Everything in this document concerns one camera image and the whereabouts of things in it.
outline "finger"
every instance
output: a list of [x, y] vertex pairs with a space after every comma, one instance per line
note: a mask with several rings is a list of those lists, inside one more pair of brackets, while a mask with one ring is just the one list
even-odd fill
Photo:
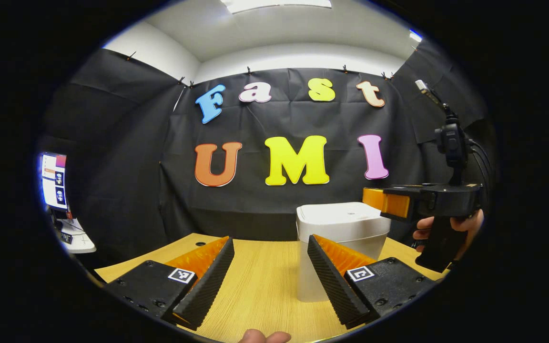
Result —
[[238, 343], [266, 343], [266, 336], [260, 330], [249, 329]]
[[412, 233], [412, 238], [414, 239], [427, 239], [429, 238], [429, 234], [431, 233], [431, 230], [425, 229], [425, 230], [416, 230]]
[[292, 335], [286, 332], [277, 331], [266, 338], [266, 343], [287, 343]]
[[478, 210], [471, 218], [465, 220], [458, 220], [456, 218], [450, 219], [450, 226], [453, 227], [455, 231], [466, 232], [466, 231], [477, 231], [484, 220], [484, 212]]
[[433, 219], [434, 217], [429, 217], [419, 220], [417, 222], [417, 228], [419, 230], [431, 229], [431, 226], [433, 225]]

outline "wooden table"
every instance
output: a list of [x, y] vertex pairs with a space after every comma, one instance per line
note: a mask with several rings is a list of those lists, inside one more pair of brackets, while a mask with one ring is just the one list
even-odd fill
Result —
[[[146, 259], [168, 262], [218, 237], [190, 234], [153, 252], [126, 262], [97, 269], [111, 282]], [[234, 240], [235, 256], [211, 310], [196, 334], [236, 343], [248, 328], [288, 332], [292, 342], [311, 342], [348, 332], [338, 321], [330, 302], [304, 303], [296, 298], [299, 242]], [[414, 263], [418, 252], [387, 238], [380, 259], [394, 256], [423, 275], [437, 280], [444, 274]]]

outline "computer screen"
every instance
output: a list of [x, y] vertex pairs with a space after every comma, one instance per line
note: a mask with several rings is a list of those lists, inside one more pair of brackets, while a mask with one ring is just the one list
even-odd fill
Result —
[[41, 154], [41, 193], [50, 208], [68, 212], [65, 194], [65, 163], [67, 156], [52, 152]]

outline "hand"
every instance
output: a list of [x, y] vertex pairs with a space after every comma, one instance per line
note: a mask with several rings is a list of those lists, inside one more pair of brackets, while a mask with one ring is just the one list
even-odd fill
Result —
[[286, 343], [292, 339], [292, 335], [277, 331], [266, 337], [260, 330], [249, 329], [244, 332], [243, 338], [238, 343]]
[[[434, 217], [424, 218], [418, 221], [417, 228], [413, 234], [412, 238], [414, 239], [428, 239], [429, 233], [431, 233], [431, 225], [433, 224]], [[482, 222], [484, 221], [484, 212], [482, 212], [481, 209], [478, 210], [471, 218], [465, 219], [465, 220], [458, 220], [456, 218], [450, 219], [450, 226], [453, 227], [453, 230], [458, 232], [467, 232], [467, 239], [465, 243], [459, 248], [459, 252], [457, 252], [457, 256], [455, 259], [460, 259], [461, 256], [465, 253], [467, 250], [467, 247], [470, 246], [471, 241], [473, 241], [473, 237], [476, 236], [478, 230], [480, 230], [480, 226], [482, 226]], [[423, 252], [423, 249], [425, 249], [424, 245], [419, 245], [417, 247], [418, 252]]]

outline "black backdrop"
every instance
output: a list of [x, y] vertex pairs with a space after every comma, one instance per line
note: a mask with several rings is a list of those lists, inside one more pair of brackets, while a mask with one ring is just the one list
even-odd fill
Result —
[[[332, 81], [335, 99], [311, 100], [311, 78]], [[294, 240], [295, 209], [303, 204], [360, 201], [363, 187], [448, 181], [451, 170], [433, 142], [433, 130], [443, 124], [444, 115], [420, 95], [414, 85], [418, 79], [451, 104], [470, 137], [485, 145], [494, 161], [494, 135], [484, 120], [483, 100], [427, 41], [392, 80], [353, 71], [280, 69], [227, 76], [191, 89], [140, 61], [99, 50], [55, 95], [40, 146], [68, 154], [72, 212], [108, 263], [144, 254], [190, 232]], [[379, 87], [384, 107], [366, 102], [355, 87], [361, 81]], [[241, 102], [238, 94], [251, 82], [268, 82], [273, 98]], [[217, 84], [226, 86], [222, 114], [202, 124], [194, 102]], [[364, 178], [366, 155], [357, 142], [364, 134], [383, 139], [387, 178]], [[270, 150], [264, 141], [283, 136], [297, 152], [309, 135], [327, 138], [324, 160], [330, 182], [266, 185]], [[218, 146], [212, 159], [212, 173], [218, 174], [224, 162], [222, 144], [228, 141], [243, 144], [235, 178], [223, 187], [201, 185], [194, 177], [194, 148], [202, 143]], [[470, 159], [467, 181], [483, 182], [487, 166], [477, 163]], [[412, 226], [394, 222], [389, 236], [410, 243]]]

